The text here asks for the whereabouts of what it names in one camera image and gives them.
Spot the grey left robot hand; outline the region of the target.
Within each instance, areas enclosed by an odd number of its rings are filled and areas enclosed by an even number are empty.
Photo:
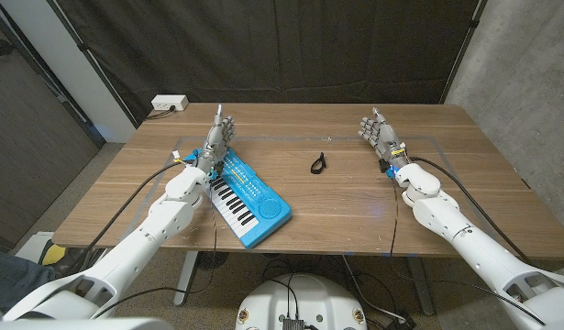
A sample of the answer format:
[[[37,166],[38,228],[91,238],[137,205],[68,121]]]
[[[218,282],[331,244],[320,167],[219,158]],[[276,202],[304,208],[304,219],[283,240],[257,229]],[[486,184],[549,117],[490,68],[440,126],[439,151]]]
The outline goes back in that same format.
[[[235,136],[235,121],[231,116],[223,116],[223,106],[216,109],[214,124],[210,128],[198,156],[196,167],[209,173],[227,154],[229,144]]]

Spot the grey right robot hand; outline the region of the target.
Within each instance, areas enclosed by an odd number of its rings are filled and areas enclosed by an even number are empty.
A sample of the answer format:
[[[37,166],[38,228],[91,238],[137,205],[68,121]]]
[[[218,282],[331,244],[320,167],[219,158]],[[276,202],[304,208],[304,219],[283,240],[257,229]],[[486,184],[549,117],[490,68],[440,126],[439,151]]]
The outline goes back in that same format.
[[[372,113],[372,118],[361,119],[359,135],[374,148],[380,160],[398,171],[410,163],[406,155],[406,145],[396,135],[378,107],[373,107]]]

